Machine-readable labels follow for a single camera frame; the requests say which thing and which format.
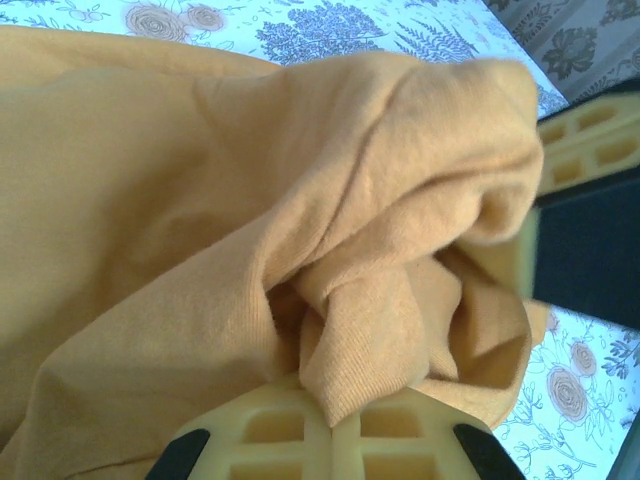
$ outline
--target blue fern print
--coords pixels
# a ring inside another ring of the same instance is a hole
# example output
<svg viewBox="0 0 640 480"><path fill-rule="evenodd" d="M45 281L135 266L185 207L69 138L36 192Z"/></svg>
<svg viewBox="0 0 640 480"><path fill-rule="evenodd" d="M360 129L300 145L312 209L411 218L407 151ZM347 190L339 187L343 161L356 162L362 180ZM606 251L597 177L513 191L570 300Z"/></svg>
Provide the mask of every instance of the blue fern print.
<svg viewBox="0 0 640 480"><path fill-rule="evenodd" d="M542 107L544 115L551 115L563 107L567 106L567 101L562 95L545 90L538 84L538 104Z"/></svg>
<svg viewBox="0 0 640 480"><path fill-rule="evenodd" d="M289 11L288 23L265 22L256 37L267 57L281 65L305 63L334 55L382 50L374 43L385 33L354 6L323 0L314 10Z"/></svg>
<svg viewBox="0 0 640 480"><path fill-rule="evenodd" d="M478 50L467 42L454 28L453 31L436 20L440 29L419 20L413 20L422 28L416 30L401 23L398 26L403 32L396 32L401 42L395 41L400 50L407 55L421 58L428 62L462 62L473 58Z"/></svg>
<svg viewBox="0 0 640 480"><path fill-rule="evenodd" d="M60 3L60 0L0 0L1 5L12 5L15 3L21 4L23 7L42 7L43 5L55 5Z"/></svg>
<svg viewBox="0 0 640 480"><path fill-rule="evenodd" d="M17 17L10 17L6 12L0 12L0 23L18 23Z"/></svg>
<svg viewBox="0 0 640 480"><path fill-rule="evenodd" d="M304 1L303 0L273 0L273 3L277 5L282 5L285 7L290 7L292 4L302 5Z"/></svg>
<svg viewBox="0 0 640 480"><path fill-rule="evenodd" d="M439 2L443 0L409 0L404 4L405 8L408 7L422 7L424 4L428 3L431 6L437 7ZM447 3L459 3L460 0L445 0Z"/></svg>

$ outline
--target black plastic tab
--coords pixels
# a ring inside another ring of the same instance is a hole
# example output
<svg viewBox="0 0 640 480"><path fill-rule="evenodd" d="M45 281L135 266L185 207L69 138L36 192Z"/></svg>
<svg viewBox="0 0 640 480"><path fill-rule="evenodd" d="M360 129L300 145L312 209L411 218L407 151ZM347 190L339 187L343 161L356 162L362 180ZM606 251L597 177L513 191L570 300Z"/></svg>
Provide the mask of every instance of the black plastic tab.
<svg viewBox="0 0 640 480"><path fill-rule="evenodd" d="M453 433L480 480L526 480L498 439L490 433L466 423L453 427Z"/></svg>
<svg viewBox="0 0 640 480"><path fill-rule="evenodd" d="M173 440L145 477L146 480L187 480L211 434L202 428Z"/></svg>

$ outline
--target rose print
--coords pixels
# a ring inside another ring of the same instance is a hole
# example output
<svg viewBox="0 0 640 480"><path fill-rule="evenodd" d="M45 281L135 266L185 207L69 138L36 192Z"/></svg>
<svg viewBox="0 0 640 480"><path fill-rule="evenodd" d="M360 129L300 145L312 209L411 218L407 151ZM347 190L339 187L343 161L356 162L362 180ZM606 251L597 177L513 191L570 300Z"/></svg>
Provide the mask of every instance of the rose print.
<svg viewBox="0 0 640 480"><path fill-rule="evenodd" d="M189 24L198 30L215 32L224 26L222 14L213 8L201 5L187 10Z"/></svg>
<svg viewBox="0 0 640 480"><path fill-rule="evenodd" d="M578 423L587 415L587 395L569 370L553 368L547 376L547 390L553 406L567 420Z"/></svg>
<svg viewBox="0 0 640 480"><path fill-rule="evenodd" d="M571 360L581 375L591 377L596 373L596 357L586 343L576 342L571 346Z"/></svg>
<svg viewBox="0 0 640 480"><path fill-rule="evenodd" d="M162 7L134 7L127 13L126 23L133 33L143 37L182 42L187 36L178 16Z"/></svg>

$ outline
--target blue tree print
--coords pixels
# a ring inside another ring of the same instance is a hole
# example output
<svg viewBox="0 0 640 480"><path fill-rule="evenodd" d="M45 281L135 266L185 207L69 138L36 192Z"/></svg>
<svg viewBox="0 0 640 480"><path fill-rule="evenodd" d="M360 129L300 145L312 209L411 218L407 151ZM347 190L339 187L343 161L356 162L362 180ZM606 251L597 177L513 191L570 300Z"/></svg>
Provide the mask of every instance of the blue tree print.
<svg viewBox="0 0 640 480"><path fill-rule="evenodd" d="M382 50L374 43L384 32L354 6L323 0L315 9L293 9L288 23L265 22L256 37L267 57L281 65L304 63L333 55Z"/></svg>

